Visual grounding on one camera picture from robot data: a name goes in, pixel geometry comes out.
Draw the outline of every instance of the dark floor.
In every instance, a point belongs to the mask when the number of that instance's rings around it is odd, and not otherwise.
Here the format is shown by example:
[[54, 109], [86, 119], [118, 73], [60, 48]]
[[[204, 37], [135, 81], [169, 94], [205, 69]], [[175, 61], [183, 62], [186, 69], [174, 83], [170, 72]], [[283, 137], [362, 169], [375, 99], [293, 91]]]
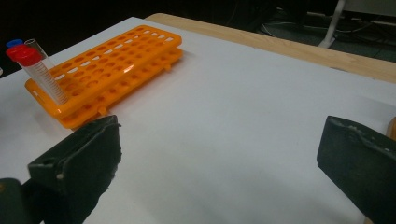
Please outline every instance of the dark floor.
[[[106, 5], [70, 0], [54, 7], [49, 0], [8, 0], [2, 3], [7, 10], [0, 14], [0, 67], [4, 70], [0, 77], [21, 69], [5, 54], [11, 39], [35, 38], [50, 56], [120, 21], [159, 12], [316, 46], [326, 34], [336, 1], [329, 0], [323, 7], [319, 0], [113, 0]], [[325, 9], [327, 16], [306, 14], [308, 3], [315, 11]], [[380, 19], [369, 15], [366, 21], [341, 20], [331, 49], [396, 62], [396, 29], [372, 22]]]

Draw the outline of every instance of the metal leg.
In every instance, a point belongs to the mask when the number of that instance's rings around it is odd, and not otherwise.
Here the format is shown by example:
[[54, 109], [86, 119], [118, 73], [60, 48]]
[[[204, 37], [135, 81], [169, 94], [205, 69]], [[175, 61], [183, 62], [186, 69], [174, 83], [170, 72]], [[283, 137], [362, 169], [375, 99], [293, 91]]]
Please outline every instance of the metal leg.
[[347, 0], [339, 0], [337, 7], [335, 8], [334, 14], [332, 15], [332, 22], [330, 23], [329, 29], [327, 30], [326, 37], [320, 42], [318, 45], [321, 48], [328, 49], [331, 45], [332, 42], [334, 42], [334, 31], [335, 28], [337, 27], [337, 23], [340, 19], [340, 16], [344, 10], [344, 5], [346, 4]]

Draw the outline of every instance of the orange test tube rack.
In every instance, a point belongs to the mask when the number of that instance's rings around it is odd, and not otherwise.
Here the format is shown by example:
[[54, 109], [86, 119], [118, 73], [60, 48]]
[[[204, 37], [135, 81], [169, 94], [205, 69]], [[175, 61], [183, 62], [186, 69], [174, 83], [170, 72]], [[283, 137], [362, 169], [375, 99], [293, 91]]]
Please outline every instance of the orange test tube rack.
[[179, 35], [137, 26], [49, 70], [68, 96], [65, 104], [56, 105], [32, 79], [25, 88], [65, 128], [76, 129], [169, 70], [182, 57], [180, 44]]

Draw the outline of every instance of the dark background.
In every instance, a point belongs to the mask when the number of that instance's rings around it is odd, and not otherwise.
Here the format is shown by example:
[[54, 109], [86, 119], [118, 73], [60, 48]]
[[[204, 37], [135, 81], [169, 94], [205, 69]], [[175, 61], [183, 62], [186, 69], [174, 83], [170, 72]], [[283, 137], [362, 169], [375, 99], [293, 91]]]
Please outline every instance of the dark background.
[[282, 7], [296, 22], [306, 11], [332, 15], [337, 0], [146, 0], [146, 1], [2, 1], [0, 67], [2, 77], [21, 69], [5, 54], [6, 43], [35, 38], [50, 56], [130, 17], [167, 13], [255, 32]]

